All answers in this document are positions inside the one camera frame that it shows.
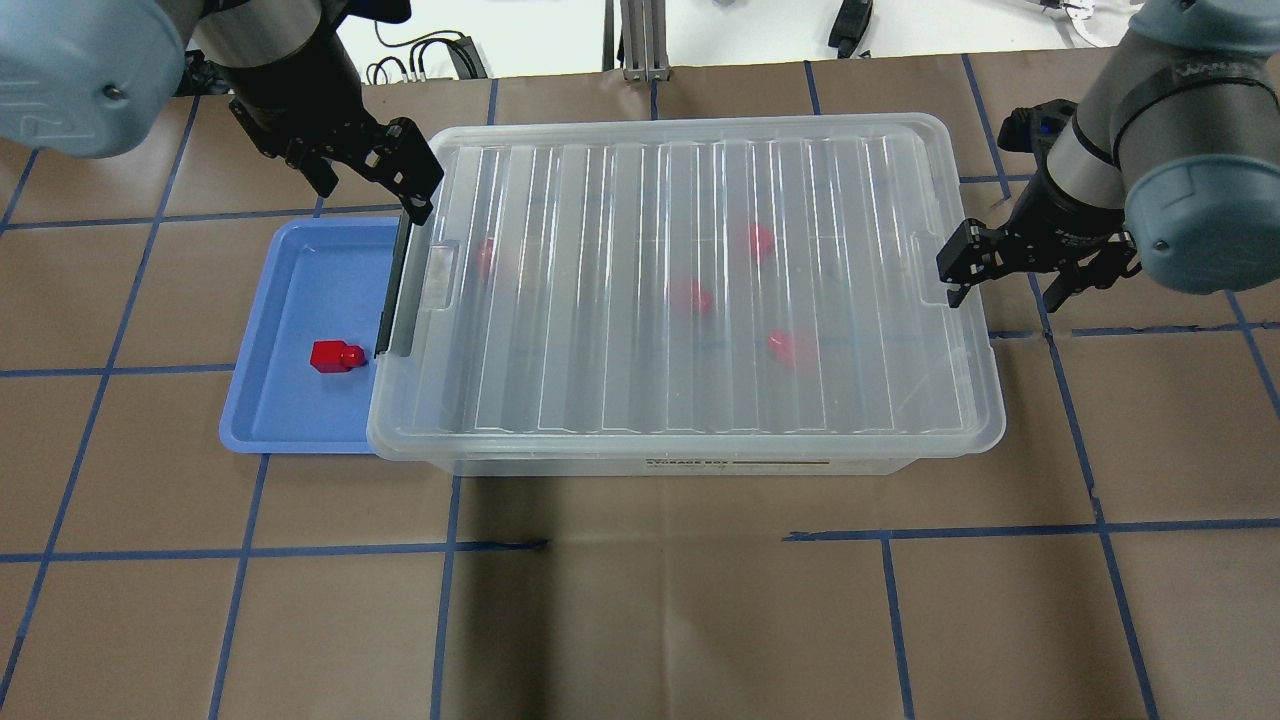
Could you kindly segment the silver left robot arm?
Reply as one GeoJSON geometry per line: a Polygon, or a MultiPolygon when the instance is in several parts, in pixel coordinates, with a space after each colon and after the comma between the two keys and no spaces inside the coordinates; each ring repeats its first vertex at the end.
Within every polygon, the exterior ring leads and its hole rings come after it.
{"type": "Polygon", "coordinates": [[[129,152],[177,94],[195,45],[260,154],[323,197],[346,165],[421,225],[442,164],[411,119],[369,113],[338,35],[351,17],[402,23],[410,13],[407,1],[5,1],[3,137],[73,158],[129,152]]]}

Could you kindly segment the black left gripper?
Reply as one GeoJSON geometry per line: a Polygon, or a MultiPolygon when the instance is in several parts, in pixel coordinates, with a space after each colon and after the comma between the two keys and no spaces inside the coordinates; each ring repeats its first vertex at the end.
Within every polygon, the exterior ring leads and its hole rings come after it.
{"type": "Polygon", "coordinates": [[[349,60],[288,60],[230,68],[228,81],[262,151],[285,160],[328,199],[338,184],[332,161],[393,193],[408,222],[425,225],[444,170],[419,126],[370,115],[349,60]]]}

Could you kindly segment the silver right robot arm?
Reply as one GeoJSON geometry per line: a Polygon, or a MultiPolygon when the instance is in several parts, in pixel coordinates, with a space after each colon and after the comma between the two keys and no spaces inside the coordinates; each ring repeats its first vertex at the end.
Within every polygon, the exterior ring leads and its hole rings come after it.
{"type": "Polygon", "coordinates": [[[1009,219],[964,220],[940,250],[950,307],[1016,273],[1052,275],[1055,311],[1146,273],[1248,291],[1279,274],[1275,1],[1147,1],[1085,96],[1018,108],[997,145],[1036,173],[1009,219]]]}

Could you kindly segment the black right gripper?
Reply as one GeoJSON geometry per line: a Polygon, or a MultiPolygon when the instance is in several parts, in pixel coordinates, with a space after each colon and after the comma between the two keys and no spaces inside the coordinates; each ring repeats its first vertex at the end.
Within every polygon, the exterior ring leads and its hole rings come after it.
{"type": "Polygon", "coordinates": [[[1052,190],[1021,193],[1020,234],[977,219],[960,223],[937,252],[936,268],[951,309],[988,281],[1060,270],[1042,292],[1048,314],[1087,290],[1108,290],[1142,272],[1123,210],[1096,208],[1052,190]]]}

